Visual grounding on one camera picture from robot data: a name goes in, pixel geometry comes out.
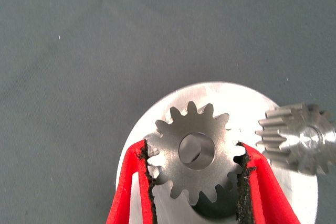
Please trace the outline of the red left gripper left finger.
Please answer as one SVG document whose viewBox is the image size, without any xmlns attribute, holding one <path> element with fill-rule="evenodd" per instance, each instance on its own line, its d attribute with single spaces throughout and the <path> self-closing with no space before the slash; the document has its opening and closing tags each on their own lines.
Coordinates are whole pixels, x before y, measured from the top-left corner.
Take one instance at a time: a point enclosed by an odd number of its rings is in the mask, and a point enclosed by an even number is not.
<svg viewBox="0 0 336 224">
<path fill-rule="evenodd" d="M 148 170 L 148 145 L 145 139 L 132 144 L 126 151 L 117 190 L 106 223 L 129 223 L 132 177 L 138 173 L 142 221 L 146 224 L 157 223 L 156 206 L 152 193 L 155 179 Z"/>
</svg>

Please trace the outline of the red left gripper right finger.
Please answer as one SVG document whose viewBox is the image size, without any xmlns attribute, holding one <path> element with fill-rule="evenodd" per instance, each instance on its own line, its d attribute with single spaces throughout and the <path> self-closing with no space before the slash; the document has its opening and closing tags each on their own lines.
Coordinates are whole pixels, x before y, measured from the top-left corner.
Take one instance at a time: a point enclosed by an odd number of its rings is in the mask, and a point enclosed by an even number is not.
<svg viewBox="0 0 336 224">
<path fill-rule="evenodd" d="M 237 175 L 238 223 L 299 223 L 267 159 L 245 143 L 238 145 L 246 151 L 235 158 L 243 169 Z"/>
</svg>

